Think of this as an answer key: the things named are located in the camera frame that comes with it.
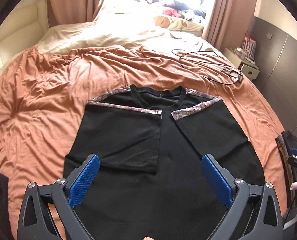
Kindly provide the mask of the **black shirt with floral trim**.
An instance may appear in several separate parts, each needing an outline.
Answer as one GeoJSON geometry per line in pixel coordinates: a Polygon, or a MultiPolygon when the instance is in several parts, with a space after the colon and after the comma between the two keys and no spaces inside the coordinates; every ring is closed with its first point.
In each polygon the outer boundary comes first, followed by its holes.
{"type": "Polygon", "coordinates": [[[100,169],[75,211],[95,239],[206,239],[225,212],[200,167],[206,154],[249,184],[265,181],[223,100],[184,87],[88,100],[64,175],[90,154],[100,169]]]}

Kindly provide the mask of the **folded black printed t-shirt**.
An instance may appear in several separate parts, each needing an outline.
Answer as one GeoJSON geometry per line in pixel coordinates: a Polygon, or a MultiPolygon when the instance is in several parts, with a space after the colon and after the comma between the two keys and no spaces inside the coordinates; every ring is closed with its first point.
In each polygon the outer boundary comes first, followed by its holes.
{"type": "MultiPolygon", "coordinates": [[[[291,150],[293,148],[297,149],[297,137],[293,135],[290,131],[284,131],[281,133],[282,138],[285,143],[285,147],[287,150],[287,157],[291,157],[291,150]]],[[[297,181],[297,168],[288,161],[288,166],[291,168],[292,176],[293,176],[293,182],[297,181]]]]}

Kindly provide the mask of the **orange bed blanket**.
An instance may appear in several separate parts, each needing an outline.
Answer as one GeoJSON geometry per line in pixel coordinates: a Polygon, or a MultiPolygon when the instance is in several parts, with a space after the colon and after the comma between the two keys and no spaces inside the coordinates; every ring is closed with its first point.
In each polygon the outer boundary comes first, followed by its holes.
{"type": "Polygon", "coordinates": [[[30,179],[55,180],[73,144],[85,102],[114,88],[177,85],[221,96],[253,144],[265,177],[274,184],[282,213],[286,183],[276,137],[283,127],[259,90],[247,79],[235,85],[220,71],[229,61],[205,53],[166,55],[146,48],[83,48],[67,55],[20,53],[0,76],[0,173],[8,177],[13,237],[30,179]]]}

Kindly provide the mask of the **cream bedside nightstand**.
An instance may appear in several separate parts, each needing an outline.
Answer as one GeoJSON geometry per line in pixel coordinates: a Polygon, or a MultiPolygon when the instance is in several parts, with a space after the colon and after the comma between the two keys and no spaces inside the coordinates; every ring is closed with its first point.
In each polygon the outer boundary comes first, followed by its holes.
{"type": "Polygon", "coordinates": [[[223,55],[237,67],[250,81],[253,81],[260,74],[259,68],[250,61],[241,59],[231,49],[225,48],[223,55]]]}

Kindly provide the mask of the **striped gift bag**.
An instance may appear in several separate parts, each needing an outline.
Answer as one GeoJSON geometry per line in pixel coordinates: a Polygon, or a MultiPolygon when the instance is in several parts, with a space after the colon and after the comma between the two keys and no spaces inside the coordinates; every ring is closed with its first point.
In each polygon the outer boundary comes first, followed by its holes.
{"type": "Polygon", "coordinates": [[[247,57],[254,57],[256,41],[251,37],[248,31],[245,33],[242,49],[245,51],[247,57]]]}

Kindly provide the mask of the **cream bed sheet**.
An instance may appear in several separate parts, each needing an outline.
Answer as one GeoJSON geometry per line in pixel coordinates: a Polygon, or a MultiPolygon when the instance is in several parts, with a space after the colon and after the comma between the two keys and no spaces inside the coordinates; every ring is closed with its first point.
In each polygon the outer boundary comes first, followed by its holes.
{"type": "Polygon", "coordinates": [[[125,49],[144,46],[164,54],[208,51],[212,56],[225,58],[201,37],[157,26],[154,16],[131,13],[106,14],[95,22],[57,25],[37,43],[42,54],[68,54],[78,48],[110,46],[125,49]]]}

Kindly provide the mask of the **cream padded headboard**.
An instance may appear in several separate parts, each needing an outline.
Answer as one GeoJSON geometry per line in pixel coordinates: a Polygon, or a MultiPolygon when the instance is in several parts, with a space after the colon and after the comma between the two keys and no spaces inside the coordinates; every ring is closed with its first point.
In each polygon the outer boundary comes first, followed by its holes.
{"type": "Polygon", "coordinates": [[[46,0],[14,9],[0,26],[0,73],[17,54],[37,44],[48,29],[46,0]]]}

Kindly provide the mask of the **right pink curtain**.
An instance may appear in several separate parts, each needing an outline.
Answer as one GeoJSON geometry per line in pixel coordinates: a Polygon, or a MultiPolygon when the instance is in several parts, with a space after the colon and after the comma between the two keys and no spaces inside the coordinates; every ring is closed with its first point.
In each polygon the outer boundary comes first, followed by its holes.
{"type": "Polygon", "coordinates": [[[206,18],[202,38],[223,51],[242,44],[257,0],[205,0],[206,18]]]}

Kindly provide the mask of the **pink curtain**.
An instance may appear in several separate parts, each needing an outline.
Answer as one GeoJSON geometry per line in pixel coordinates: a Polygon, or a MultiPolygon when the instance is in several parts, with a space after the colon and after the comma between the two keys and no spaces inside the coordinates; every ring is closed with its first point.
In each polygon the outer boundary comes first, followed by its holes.
{"type": "Polygon", "coordinates": [[[205,0],[206,18],[202,38],[223,51],[242,44],[257,0],[205,0]]]}
{"type": "Polygon", "coordinates": [[[92,22],[105,6],[105,0],[47,0],[51,27],[62,24],[92,22]]]}

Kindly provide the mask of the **bear print pillow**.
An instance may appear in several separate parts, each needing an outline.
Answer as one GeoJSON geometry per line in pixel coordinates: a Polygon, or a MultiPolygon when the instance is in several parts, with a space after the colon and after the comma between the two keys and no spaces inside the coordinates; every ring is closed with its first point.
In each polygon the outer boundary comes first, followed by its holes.
{"type": "Polygon", "coordinates": [[[202,23],[195,23],[185,20],[183,18],[171,17],[167,15],[154,16],[154,23],[161,28],[172,31],[180,31],[202,36],[204,25],[202,23]]]}

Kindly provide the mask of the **plush toys on windowsill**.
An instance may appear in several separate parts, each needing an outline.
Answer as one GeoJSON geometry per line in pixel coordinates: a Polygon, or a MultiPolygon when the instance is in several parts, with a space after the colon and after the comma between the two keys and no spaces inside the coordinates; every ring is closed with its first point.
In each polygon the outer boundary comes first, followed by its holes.
{"type": "Polygon", "coordinates": [[[161,14],[173,16],[177,18],[185,18],[188,21],[193,21],[195,16],[205,20],[206,10],[201,5],[189,6],[176,0],[163,2],[160,0],[134,0],[140,4],[156,5],[160,7],[161,14]]]}

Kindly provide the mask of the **left pink curtain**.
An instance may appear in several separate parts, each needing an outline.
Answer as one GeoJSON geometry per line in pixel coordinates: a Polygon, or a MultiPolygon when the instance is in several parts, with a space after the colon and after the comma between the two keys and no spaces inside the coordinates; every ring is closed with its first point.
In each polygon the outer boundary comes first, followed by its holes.
{"type": "Polygon", "coordinates": [[[51,27],[62,24],[92,22],[105,6],[105,0],[47,0],[51,27]]]}

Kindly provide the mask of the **black buckle frame on bed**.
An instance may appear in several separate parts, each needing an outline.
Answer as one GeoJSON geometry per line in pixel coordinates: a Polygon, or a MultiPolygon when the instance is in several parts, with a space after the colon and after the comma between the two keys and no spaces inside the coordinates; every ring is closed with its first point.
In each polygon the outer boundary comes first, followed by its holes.
{"type": "Polygon", "coordinates": [[[241,83],[243,81],[243,75],[239,69],[223,67],[221,72],[230,77],[234,83],[241,83]]]}

